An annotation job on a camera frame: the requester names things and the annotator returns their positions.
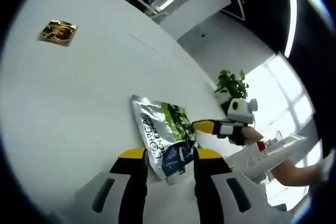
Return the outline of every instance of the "white table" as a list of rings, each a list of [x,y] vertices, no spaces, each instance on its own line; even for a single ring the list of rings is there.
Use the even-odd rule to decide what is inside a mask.
[[[37,40],[52,19],[78,25],[69,47]],[[124,0],[27,0],[3,57],[4,148],[23,190],[42,210],[64,207],[117,155],[143,146],[132,94],[184,106],[192,121],[223,117],[208,76]],[[198,222],[193,178],[149,185],[145,208],[144,223],[171,223],[175,213],[185,216],[183,223]]]

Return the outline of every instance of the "ceiling light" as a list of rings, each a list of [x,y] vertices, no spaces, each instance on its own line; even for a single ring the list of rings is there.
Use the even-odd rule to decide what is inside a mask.
[[[293,47],[294,35],[296,30],[296,21],[298,15],[298,3],[297,0],[289,0],[290,2],[290,24],[288,31],[288,39],[285,48],[285,56],[288,58]]]

